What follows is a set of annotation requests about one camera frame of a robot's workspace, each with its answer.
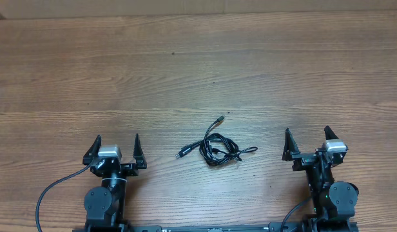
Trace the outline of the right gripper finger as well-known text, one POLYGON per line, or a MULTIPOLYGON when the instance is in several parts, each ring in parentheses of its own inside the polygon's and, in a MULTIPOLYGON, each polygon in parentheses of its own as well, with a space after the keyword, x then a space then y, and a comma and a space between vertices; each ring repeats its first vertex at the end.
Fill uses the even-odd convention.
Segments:
POLYGON ((300 155, 300 150, 298 149, 298 146, 293 138, 291 130, 289 128, 286 128, 282 160, 292 161, 297 159, 299 155, 300 155))
POLYGON ((325 133, 325 139, 326 140, 336 140, 339 139, 339 137, 334 133, 334 131, 330 128, 329 125, 327 125, 324 128, 324 133, 325 133))

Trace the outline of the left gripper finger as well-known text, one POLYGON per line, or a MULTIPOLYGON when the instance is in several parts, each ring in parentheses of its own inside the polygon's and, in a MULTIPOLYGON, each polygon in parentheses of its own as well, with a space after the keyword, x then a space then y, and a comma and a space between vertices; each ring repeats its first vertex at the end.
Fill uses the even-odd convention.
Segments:
POLYGON ((136 163, 136 166, 138 169, 146 169, 147 168, 147 162, 146 162, 144 153, 141 148, 140 137, 139 137, 138 133, 135 136, 133 158, 135 159, 135 163, 136 163))
POLYGON ((82 158, 82 164, 85 166, 90 165, 93 162, 93 159, 98 156, 99 149, 102 144, 102 138, 100 135, 96 137, 93 144, 90 146, 88 151, 84 154, 82 158))

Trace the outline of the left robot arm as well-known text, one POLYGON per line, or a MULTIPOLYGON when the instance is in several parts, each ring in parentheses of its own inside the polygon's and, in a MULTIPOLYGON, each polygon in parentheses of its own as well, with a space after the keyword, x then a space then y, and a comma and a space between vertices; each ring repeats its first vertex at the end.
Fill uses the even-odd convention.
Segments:
POLYGON ((124 218, 126 184, 140 169, 147 168, 140 138, 135 136, 133 163, 121 162, 118 145, 103 145, 98 135, 82 159, 82 163, 97 177, 101 185, 90 189, 84 197, 86 222, 84 231, 133 231, 130 221, 124 218))

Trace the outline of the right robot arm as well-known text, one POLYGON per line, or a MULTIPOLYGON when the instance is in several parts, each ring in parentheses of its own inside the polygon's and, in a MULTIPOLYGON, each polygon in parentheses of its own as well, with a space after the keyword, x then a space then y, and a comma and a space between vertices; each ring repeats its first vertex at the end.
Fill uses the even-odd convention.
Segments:
POLYGON ((359 190, 350 182, 335 181, 332 168, 341 164, 349 148, 333 130, 324 128, 325 141, 313 153, 301 153, 289 128, 285 130, 282 160, 292 161, 293 171, 304 171, 311 196, 297 204, 283 219, 281 231, 358 231, 355 205, 359 190), (289 222, 289 217, 308 202, 314 213, 300 222, 289 222))

